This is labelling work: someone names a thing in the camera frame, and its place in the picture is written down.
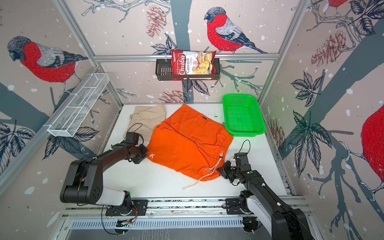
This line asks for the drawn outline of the beige shorts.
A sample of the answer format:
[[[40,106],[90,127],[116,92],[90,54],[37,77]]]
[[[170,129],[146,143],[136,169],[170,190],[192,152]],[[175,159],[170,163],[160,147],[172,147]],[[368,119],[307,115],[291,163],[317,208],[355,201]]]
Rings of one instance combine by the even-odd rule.
[[[137,106],[129,117],[128,129],[123,134],[123,139],[128,132],[136,132],[143,136],[145,142],[151,140],[156,126],[166,119],[166,108],[163,105],[155,107]]]

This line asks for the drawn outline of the orange shorts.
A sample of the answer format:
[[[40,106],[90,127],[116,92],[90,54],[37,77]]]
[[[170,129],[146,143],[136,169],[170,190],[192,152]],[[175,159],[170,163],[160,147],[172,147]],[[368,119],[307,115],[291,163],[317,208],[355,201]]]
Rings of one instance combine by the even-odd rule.
[[[233,137],[226,128],[182,105],[155,127],[148,145],[148,159],[197,181],[220,177]]]

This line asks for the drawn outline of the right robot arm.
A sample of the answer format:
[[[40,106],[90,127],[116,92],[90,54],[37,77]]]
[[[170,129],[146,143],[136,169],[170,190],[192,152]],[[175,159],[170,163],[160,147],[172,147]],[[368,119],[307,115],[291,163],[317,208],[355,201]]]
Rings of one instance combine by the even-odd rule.
[[[252,170],[247,153],[236,153],[234,159],[234,167],[227,161],[218,172],[230,183],[238,180],[245,186],[239,195],[240,209],[256,215],[273,240],[312,240],[304,212],[293,209],[275,194],[262,175]]]

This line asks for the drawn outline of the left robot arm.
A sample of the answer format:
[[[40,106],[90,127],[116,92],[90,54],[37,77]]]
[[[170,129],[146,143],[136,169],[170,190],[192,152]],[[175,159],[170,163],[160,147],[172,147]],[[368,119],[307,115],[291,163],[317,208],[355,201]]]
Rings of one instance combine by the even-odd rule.
[[[116,144],[101,155],[87,160],[73,161],[60,193],[62,203],[77,205],[129,205],[129,193],[104,186],[103,174],[114,164],[128,160],[139,164],[147,157],[148,149],[141,144]]]

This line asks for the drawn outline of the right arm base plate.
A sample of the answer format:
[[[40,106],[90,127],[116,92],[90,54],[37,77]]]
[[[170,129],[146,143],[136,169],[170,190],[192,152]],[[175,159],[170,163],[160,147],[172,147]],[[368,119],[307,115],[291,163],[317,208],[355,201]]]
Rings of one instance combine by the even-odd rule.
[[[238,196],[236,198],[227,198],[223,208],[227,211],[228,215],[254,215],[257,214],[269,216],[268,211],[262,205],[259,199],[255,196],[244,198]]]

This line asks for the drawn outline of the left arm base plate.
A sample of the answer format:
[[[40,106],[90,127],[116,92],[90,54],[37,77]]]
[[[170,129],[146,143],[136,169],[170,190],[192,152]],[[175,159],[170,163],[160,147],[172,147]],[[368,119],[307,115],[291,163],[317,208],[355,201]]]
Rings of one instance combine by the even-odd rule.
[[[145,216],[148,208],[148,200],[131,200],[128,206],[107,206],[105,215],[107,217]]]

